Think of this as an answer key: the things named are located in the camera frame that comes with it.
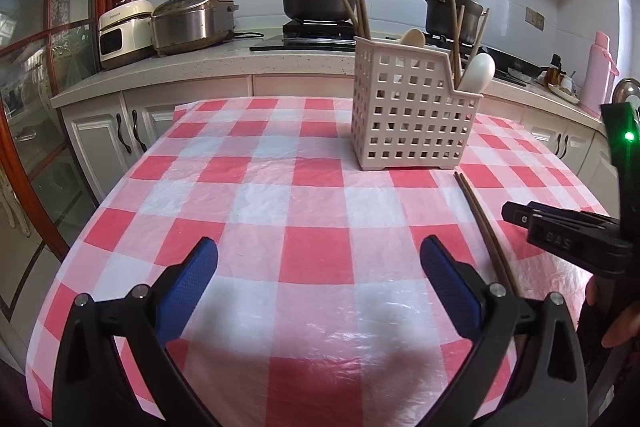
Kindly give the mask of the pink thermos bottle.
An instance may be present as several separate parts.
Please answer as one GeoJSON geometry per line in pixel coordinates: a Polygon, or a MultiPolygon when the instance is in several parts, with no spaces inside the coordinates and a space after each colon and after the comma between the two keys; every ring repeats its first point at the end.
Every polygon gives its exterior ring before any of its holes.
{"type": "Polygon", "coordinates": [[[597,31],[590,46],[585,81],[582,85],[580,103],[582,109],[593,117],[601,115],[601,105],[611,100],[615,78],[620,75],[611,54],[610,37],[597,31]]]}

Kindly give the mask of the silver rice cooker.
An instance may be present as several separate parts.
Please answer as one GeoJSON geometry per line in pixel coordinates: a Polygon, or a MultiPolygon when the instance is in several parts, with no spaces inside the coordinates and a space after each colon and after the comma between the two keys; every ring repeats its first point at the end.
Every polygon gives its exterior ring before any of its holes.
{"type": "Polygon", "coordinates": [[[234,0],[168,0],[151,15],[154,49],[171,55],[231,40],[237,9],[234,0]]]}

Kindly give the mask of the tray with cups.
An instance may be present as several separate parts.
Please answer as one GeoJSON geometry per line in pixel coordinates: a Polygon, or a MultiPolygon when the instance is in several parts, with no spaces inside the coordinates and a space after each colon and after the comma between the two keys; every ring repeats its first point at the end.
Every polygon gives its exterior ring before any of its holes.
{"type": "Polygon", "coordinates": [[[552,54],[549,65],[540,70],[536,80],[542,87],[562,100],[573,105],[579,104],[574,80],[563,69],[562,58],[559,54],[552,54]]]}

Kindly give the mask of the beige perforated utensil basket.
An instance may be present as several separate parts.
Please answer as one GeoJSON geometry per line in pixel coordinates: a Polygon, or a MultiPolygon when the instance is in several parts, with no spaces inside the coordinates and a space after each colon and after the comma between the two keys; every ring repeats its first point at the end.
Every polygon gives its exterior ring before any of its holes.
{"type": "Polygon", "coordinates": [[[452,169],[483,97],[459,91],[439,49],[355,39],[352,146],[361,169],[452,169]]]}

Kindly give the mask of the steel pot lid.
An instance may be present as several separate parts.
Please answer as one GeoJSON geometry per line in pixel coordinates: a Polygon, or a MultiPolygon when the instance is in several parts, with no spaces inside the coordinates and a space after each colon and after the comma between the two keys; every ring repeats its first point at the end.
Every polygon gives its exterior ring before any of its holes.
{"type": "Polygon", "coordinates": [[[614,88],[612,102],[627,102],[634,110],[638,110],[640,106],[640,81],[634,78],[620,80],[614,88]]]}

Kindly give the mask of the black stock pot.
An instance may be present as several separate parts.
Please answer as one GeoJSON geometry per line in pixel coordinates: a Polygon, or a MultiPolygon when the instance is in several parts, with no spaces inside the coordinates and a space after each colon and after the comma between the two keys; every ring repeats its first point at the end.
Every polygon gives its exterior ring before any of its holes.
{"type": "Polygon", "coordinates": [[[475,42],[485,9],[473,0],[423,0],[426,3],[425,31],[435,37],[454,38],[454,10],[462,24],[459,40],[470,46],[475,42]]]}

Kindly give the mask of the white ceramic spoon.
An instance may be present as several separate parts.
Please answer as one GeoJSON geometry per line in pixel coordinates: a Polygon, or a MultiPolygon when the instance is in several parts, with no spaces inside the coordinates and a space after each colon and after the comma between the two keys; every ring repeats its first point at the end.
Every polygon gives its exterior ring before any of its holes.
{"type": "Polygon", "coordinates": [[[399,43],[403,46],[423,48],[425,46],[425,35],[419,28],[410,28],[401,36],[399,43]]]}
{"type": "Polygon", "coordinates": [[[482,93],[494,78],[495,60],[488,53],[479,53],[469,61],[460,80],[458,90],[470,93],[482,93]]]}

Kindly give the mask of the gold wall switch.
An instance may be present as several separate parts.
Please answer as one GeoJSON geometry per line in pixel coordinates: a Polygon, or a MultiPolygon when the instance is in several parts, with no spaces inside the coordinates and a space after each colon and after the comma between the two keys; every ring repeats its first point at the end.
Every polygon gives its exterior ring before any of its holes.
{"type": "Polygon", "coordinates": [[[525,21],[538,30],[544,31],[544,24],[546,23],[546,19],[541,13],[533,10],[529,6],[526,6],[525,8],[525,21]]]}

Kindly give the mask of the white kitchen counter cabinets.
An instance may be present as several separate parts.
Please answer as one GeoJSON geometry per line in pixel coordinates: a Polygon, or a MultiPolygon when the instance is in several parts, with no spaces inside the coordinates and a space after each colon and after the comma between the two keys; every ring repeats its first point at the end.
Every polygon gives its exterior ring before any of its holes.
{"type": "MultiPolygon", "coordinates": [[[[176,106],[206,98],[349,98],[354,57],[345,52],[257,52],[250,40],[151,57],[99,72],[55,95],[94,196],[104,199],[172,123],[176,106]]],[[[540,84],[494,79],[480,113],[521,124],[577,174],[612,216],[620,212],[617,174],[596,117],[540,84]]]]}

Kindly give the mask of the red white checkered tablecloth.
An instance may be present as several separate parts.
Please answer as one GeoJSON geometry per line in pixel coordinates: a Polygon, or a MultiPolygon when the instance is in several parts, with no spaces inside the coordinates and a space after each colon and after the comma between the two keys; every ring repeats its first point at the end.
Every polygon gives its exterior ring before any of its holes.
{"type": "Polygon", "coordinates": [[[74,297],[154,282],[204,236],[219,265],[169,352],[226,426],[413,426],[460,367],[420,267],[436,235],[495,276],[450,170],[361,170],[344,98],[179,106],[70,248],[30,338],[26,385],[51,413],[74,297]]]}

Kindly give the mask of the red framed glass door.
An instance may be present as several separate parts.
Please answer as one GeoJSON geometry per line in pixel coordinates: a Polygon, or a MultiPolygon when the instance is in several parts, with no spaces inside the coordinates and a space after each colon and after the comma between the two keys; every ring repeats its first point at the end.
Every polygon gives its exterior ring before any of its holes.
{"type": "Polygon", "coordinates": [[[1,312],[96,209],[55,95],[99,72],[98,21],[128,0],[1,0],[1,312]]]}

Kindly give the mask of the white small oven appliance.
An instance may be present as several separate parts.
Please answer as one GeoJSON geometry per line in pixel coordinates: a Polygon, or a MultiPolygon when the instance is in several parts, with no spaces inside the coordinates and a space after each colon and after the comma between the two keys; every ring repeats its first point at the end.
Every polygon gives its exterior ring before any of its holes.
{"type": "Polygon", "coordinates": [[[155,54],[152,39],[151,2],[121,1],[99,18],[99,56],[110,70],[144,60],[155,54]]]}

